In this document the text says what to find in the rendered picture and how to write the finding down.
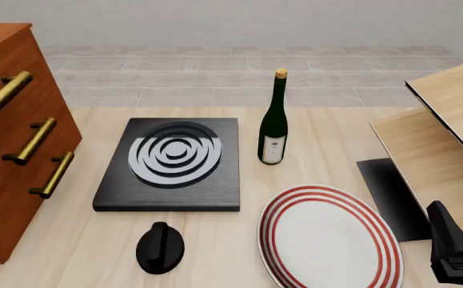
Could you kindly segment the small wooden cabinet drawer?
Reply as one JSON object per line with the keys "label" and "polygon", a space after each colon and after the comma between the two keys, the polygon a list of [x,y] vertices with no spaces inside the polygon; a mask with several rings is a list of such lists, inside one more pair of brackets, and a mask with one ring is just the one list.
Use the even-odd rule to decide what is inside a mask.
{"label": "small wooden cabinet drawer", "polygon": [[10,258],[40,205],[46,200],[29,194],[29,189],[44,186],[58,164],[51,162],[51,158],[62,156],[68,151],[74,153],[82,140],[73,117],[66,116],[56,120],[56,126],[26,165],[19,166],[12,161],[4,161],[2,156],[21,150],[36,132],[30,127],[30,137],[16,152],[5,151],[0,154],[0,264]]}

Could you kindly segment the flat black stove plate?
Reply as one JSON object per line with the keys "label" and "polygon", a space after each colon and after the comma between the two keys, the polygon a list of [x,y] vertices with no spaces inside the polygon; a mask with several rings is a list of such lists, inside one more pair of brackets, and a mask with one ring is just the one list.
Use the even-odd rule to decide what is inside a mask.
{"label": "flat black stove plate", "polygon": [[92,206],[99,212],[240,210],[238,120],[131,118]]}

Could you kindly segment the large wooden cabinet drawer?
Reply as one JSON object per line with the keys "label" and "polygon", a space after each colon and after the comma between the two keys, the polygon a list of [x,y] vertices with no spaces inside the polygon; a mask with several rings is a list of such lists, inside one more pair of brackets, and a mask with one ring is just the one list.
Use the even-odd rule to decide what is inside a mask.
{"label": "large wooden cabinet drawer", "polygon": [[14,153],[29,138],[29,126],[56,114],[60,94],[34,36],[28,26],[11,33],[0,33],[1,78],[22,71],[33,80],[0,109],[0,154]]}

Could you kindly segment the dark green wine bottle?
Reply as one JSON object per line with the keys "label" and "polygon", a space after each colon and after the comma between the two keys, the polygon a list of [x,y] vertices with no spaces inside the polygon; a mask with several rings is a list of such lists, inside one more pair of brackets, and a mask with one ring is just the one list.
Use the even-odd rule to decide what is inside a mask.
{"label": "dark green wine bottle", "polygon": [[285,153],[288,136],[284,107],[287,76],[287,69],[276,69],[272,100],[259,129],[257,156],[266,165],[277,165]]}

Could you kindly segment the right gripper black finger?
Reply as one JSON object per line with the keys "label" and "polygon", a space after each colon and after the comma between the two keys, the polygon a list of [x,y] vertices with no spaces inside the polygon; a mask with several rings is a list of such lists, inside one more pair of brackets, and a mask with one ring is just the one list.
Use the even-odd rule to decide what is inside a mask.
{"label": "right gripper black finger", "polygon": [[444,260],[463,266],[463,230],[440,201],[433,201],[426,210],[432,237],[431,263]]}

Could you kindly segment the round black stove knob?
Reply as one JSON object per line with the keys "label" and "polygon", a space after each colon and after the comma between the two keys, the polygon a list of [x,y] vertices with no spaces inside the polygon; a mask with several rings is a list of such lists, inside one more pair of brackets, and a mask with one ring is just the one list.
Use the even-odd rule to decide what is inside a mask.
{"label": "round black stove knob", "polygon": [[161,275],[176,268],[184,252],[182,235],[166,222],[155,222],[139,240],[136,259],[146,273]]}

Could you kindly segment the middle-sized wooden cabinet drawer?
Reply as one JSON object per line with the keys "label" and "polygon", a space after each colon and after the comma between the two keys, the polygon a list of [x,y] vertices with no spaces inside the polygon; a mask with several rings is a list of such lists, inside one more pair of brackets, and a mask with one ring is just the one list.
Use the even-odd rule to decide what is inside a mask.
{"label": "middle-sized wooden cabinet drawer", "polygon": [[0,109],[0,238],[18,237],[62,158],[82,140],[54,81],[33,80]]}

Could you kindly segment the pale wooden rack black base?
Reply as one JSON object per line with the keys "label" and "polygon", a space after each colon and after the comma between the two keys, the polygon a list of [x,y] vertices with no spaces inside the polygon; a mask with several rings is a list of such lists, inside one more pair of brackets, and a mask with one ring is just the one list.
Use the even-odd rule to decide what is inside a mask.
{"label": "pale wooden rack black base", "polygon": [[463,64],[405,85],[422,107],[370,125],[419,207],[441,201],[463,230]]}

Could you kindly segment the white plate with red rings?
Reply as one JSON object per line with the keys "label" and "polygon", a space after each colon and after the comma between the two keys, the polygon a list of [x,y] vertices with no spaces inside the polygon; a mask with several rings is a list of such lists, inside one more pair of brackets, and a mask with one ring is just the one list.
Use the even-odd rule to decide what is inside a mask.
{"label": "white plate with red rings", "polygon": [[273,196],[257,224],[261,260],[280,288],[401,288],[389,225],[360,198],[304,184]]}

